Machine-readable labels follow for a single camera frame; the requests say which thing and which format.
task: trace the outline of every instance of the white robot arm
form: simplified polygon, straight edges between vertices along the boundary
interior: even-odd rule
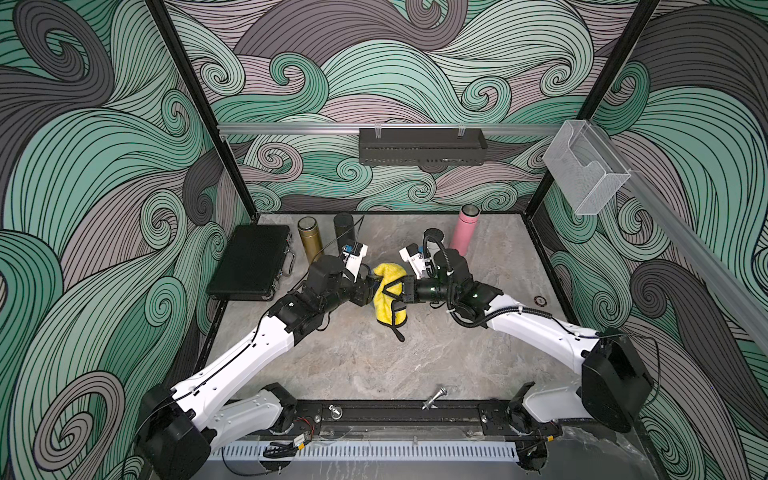
[[[466,260],[445,249],[434,258],[413,248],[404,260],[415,276],[400,279],[402,293],[384,294],[403,303],[446,302],[457,324],[513,335],[552,355],[581,380],[536,385],[522,408],[537,422],[594,417],[619,432],[629,431],[653,386],[626,336],[563,323],[521,305],[501,290],[476,282]],[[142,399],[137,450],[163,479],[190,478],[212,449],[256,430],[284,432],[293,422],[296,400],[279,384],[249,399],[225,405],[267,363],[322,325],[326,313],[346,301],[372,301],[381,277],[359,275],[367,246],[345,247],[339,257],[321,256],[307,272],[302,291],[272,305],[256,327],[220,358],[172,389],[156,386]]]

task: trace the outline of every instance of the metal bolt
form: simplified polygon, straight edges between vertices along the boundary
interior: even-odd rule
[[[333,405],[328,406],[328,410],[331,411],[331,418],[334,420],[338,420],[341,418],[341,415],[343,414],[343,411],[341,410],[341,407],[336,407]]]
[[[432,408],[434,406],[435,400],[439,399],[443,395],[448,395],[448,390],[446,390],[443,387],[440,387],[438,391],[435,392],[435,395],[433,395],[432,397],[430,397],[429,400],[423,403],[424,406],[422,407],[422,410],[427,410]]]

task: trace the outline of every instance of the gray marble surface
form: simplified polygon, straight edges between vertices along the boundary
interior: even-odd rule
[[[325,243],[333,234],[332,215],[313,215]],[[296,231],[303,215],[263,215],[262,223],[291,226],[296,265],[281,282],[279,298],[302,276],[307,259]],[[426,228],[437,227],[450,239],[455,215],[368,214],[358,241],[369,246],[364,259],[371,267],[400,263],[398,254],[409,243],[420,243]],[[328,253],[337,254],[336,243]],[[479,219],[467,255],[476,280],[495,285],[515,299],[543,307],[564,319],[561,307],[519,215],[485,214]],[[257,323],[271,303],[230,302],[209,360],[224,353]],[[236,395],[247,398],[264,385],[280,382],[300,399],[425,399],[438,385],[447,399],[511,398],[523,383],[575,378],[548,354],[516,338],[489,329],[456,325],[445,308],[408,306],[408,322],[400,343],[376,322],[373,306],[342,305],[325,332],[309,334],[299,345],[266,366]]]

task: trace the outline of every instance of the gold water bottle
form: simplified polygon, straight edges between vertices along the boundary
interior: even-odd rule
[[[320,239],[320,228],[317,227],[317,220],[313,217],[304,217],[299,220],[299,237],[304,245],[306,261],[312,263],[317,260],[317,254],[323,248],[323,241]]]

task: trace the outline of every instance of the red wire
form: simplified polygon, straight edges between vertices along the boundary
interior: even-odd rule
[[[315,426],[313,424],[311,424],[310,421],[305,419],[304,417],[297,417],[297,418],[299,420],[303,420],[304,422],[306,422],[307,425],[310,426],[310,428],[312,429],[312,432],[310,433],[310,436],[314,436],[315,435]]]

